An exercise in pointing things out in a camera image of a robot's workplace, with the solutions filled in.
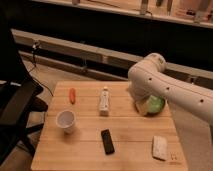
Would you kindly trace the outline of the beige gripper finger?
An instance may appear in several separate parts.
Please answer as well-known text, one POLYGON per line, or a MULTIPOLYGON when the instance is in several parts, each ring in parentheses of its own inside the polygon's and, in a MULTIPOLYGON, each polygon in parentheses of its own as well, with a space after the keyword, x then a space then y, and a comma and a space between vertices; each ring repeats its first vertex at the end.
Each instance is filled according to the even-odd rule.
POLYGON ((136 108, 141 116, 145 116, 148 114, 148 104, 146 102, 139 102, 136 104, 136 108))

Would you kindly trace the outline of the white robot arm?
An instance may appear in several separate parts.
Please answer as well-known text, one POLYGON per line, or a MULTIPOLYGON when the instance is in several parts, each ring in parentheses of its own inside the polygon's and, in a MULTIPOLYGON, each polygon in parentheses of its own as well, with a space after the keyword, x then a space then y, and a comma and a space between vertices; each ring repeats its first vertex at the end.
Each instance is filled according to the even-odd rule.
POLYGON ((213 90, 167 76, 165 68, 166 60, 159 53, 150 53, 134 64, 128 70, 131 97, 135 101, 149 95, 166 98, 213 125, 213 90))

